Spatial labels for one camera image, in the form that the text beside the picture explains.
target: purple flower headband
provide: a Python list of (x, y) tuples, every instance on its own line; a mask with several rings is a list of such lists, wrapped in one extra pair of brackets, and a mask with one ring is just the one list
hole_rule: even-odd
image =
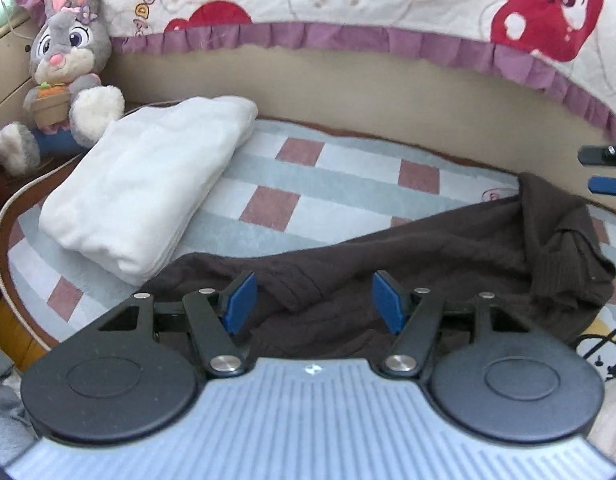
[(77, 21), (82, 25), (88, 25), (88, 23), (97, 19), (97, 15), (94, 12), (90, 12), (90, 7), (63, 7), (62, 10), (67, 10), (68, 12), (72, 12), (76, 15)]

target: white logo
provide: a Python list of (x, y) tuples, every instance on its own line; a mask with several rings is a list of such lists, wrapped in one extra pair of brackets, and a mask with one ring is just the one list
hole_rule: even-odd
[(321, 368), (318, 364), (312, 364), (306, 366), (304, 370), (306, 370), (307, 374), (314, 377), (316, 374), (320, 374), (323, 371), (323, 368)]

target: bunny face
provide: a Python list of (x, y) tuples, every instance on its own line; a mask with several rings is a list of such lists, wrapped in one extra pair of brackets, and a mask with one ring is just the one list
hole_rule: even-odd
[(71, 10), (61, 10), (48, 19), (35, 38), (30, 74), (37, 84), (70, 84), (79, 76), (100, 73), (111, 52), (102, 22), (80, 21)]

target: white fluffy foot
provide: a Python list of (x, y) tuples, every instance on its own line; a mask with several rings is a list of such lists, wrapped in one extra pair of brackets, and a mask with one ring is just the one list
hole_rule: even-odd
[(91, 148), (108, 125), (124, 114), (124, 96), (114, 86), (97, 86), (77, 95), (70, 107), (70, 128), (75, 140)]
[(23, 124), (8, 124), (0, 131), (0, 164), (12, 176), (30, 173), (39, 167), (37, 141)]

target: metal pin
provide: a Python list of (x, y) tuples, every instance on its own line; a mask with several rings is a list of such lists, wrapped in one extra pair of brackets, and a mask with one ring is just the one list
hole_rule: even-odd
[(417, 360), (409, 355), (391, 355), (385, 361), (388, 369), (393, 372), (411, 372), (417, 367)]
[(217, 355), (210, 359), (210, 367), (217, 372), (235, 372), (241, 367), (241, 359), (236, 355)]

